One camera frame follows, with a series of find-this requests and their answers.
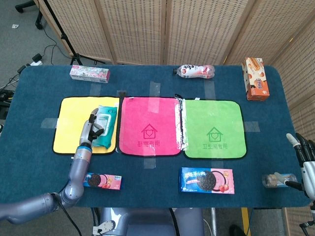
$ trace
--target pink toothpaste box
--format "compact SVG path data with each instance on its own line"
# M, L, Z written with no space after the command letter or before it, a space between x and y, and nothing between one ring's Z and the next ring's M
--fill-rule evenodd
M109 69L82 65L73 65L70 71L70 76L74 80L85 80L100 83L108 83L109 75Z

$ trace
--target blue table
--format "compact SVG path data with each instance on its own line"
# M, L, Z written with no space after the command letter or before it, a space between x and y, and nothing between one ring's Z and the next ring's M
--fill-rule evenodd
M123 176L121 191L86 188L82 207L297 207L309 200L295 189L266 189L263 174L294 173L301 179L295 152L286 140L294 129L276 69L265 67L271 96L264 102L247 101L240 66L216 66L212 80L183 79L174 66L104 66L108 84L76 81L71 66L30 66L20 77L4 130L0 137L0 202L9 203L60 190L67 181L70 156L54 154L54 128L42 125L57 118L68 96L149 96L150 85L160 83L160 96L233 100L242 109L247 154L238 160L191 160L181 153L156 157L154 169L144 168L144 158L120 153L92 156L89 172ZM233 169L235 194L180 193L181 167Z

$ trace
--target metal rod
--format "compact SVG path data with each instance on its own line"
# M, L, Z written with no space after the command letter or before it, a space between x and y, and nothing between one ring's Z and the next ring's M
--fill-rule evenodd
M211 226L212 226L212 236L217 236L217 219L216 219L216 209L211 208Z
M44 3L46 4L46 6L47 6L47 8L48 8L48 10L49 10L49 12L50 12L50 14L51 14L51 16L54 18L54 21L55 21L55 23L57 24L57 26L58 26L58 28L59 28L59 30L60 30L60 32L61 32L62 39L64 39L64 40L67 42L67 45L69 46L70 50L72 51L73 56L74 56L74 57L78 57L77 53L75 52L74 48L72 47L72 45L71 45L71 43L70 43L70 41L69 41L69 39L68 39L68 37L66 36L66 34L65 34L64 30L63 30L63 28L61 27L61 25L60 25L60 23L59 23L59 21L58 21L56 15L55 15L54 11L52 10L50 4L48 3L48 0L44 0Z
M70 65L73 64L73 61L74 61L74 60L77 60L78 63L79 63L79 65L82 65L82 62L81 62L81 60L80 60L80 57L83 57L83 58L86 58L86 59L90 59L90 60L97 61L97 62L100 62L100 63L105 64L105 62L103 62L103 61L95 60L95 59L93 59L93 58L89 58L89 57L80 55L80 54L78 54L78 53L75 52L74 48L72 47L72 44L70 43L70 41L69 41L69 39L68 39L68 36L67 36L66 33L64 32L64 30L63 30L61 24L59 23L59 21L58 21L56 15L55 15L55 13L54 13L54 11L52 10L50 4L48 3L48 0L43 0L43 1L44 1L46 7L48 8L50 14L52 15L52 17L53 17L53 19L54 19L56 25L58 26L58 28L59 28L59 30L60 30L60 32L61 32L61 39L63 39L63 40L66 41L68 47L69 47L70 50L72 51L73 57L72 57L72 61L71 61L71 64L70 64Z

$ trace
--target yellow towel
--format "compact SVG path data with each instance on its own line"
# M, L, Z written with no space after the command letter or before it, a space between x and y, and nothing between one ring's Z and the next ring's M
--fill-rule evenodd
M77 147L79 146L80 135L84 122L89 119L91 111L99 105L119 108L119 98L67 97L62 101L53 144L54 152L60 154L75 153ZM111 146L108 149L105 147L93 147L93 153L106 154L115 150L116 129L117 118Z

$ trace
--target oreo box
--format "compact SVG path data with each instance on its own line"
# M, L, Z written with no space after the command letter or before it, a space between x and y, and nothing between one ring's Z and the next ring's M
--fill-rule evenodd
M234 194L231 169L182 167L179 174L181 192Z
M120 190L121 183L121 176L87 173L83 186Z

